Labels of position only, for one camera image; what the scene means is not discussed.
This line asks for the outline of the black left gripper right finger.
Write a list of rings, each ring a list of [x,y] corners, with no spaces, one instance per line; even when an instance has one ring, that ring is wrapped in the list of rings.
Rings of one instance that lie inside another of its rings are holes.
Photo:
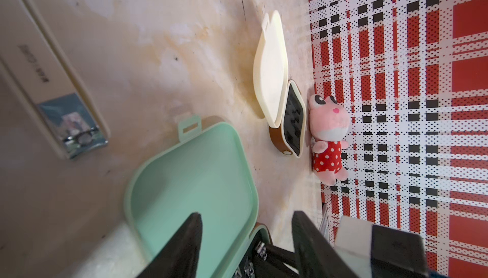
[[[356,277],[302,211],[292,217],[292,238],[300,277]]]

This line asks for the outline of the mint green manicure case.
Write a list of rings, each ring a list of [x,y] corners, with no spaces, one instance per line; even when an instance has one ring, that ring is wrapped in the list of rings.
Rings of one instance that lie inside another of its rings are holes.
[[[197,277],[244,277],[259,241],[259,198],[237,130],[227,122],[207,128],[198,116],[179,123],[179,141],[145,162],[128,184],[124,211],[148,262],[192,213],[202,217]]]

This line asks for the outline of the cream manicure case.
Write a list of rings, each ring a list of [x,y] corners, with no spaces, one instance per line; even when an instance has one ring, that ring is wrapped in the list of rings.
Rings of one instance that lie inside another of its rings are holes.
[[[301,157],[307,126],[306,104],[288,76],[288,56],[282,19],[277,10],[264,15],[255,52],[255,97],[268,123],[274,146],[286,156]]]

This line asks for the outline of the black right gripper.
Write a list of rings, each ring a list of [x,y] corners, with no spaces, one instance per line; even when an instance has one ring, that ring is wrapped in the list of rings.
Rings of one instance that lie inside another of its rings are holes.
[[[256,277],[297,277],[294,253],[266,244],[267,259],[253,252]],[[422,238],[418,234],[343,216],[334,250],[357,277],[428,277]]]

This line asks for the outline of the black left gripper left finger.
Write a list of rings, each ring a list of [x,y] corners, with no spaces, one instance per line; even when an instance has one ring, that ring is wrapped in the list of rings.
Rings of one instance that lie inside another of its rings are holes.
[[[192,213],[139,277],[196,277],[203,223]]]

